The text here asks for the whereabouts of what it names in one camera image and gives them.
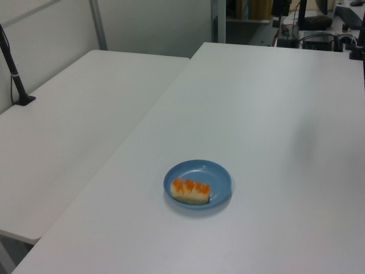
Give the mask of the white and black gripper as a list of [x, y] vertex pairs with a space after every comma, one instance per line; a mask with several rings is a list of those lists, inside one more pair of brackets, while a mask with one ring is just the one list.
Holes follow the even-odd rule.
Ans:
[[271, 15], [273, 16], [272, 27], [279, 28], [281, 16], [288, 16], [289, 0], [272, 0]]

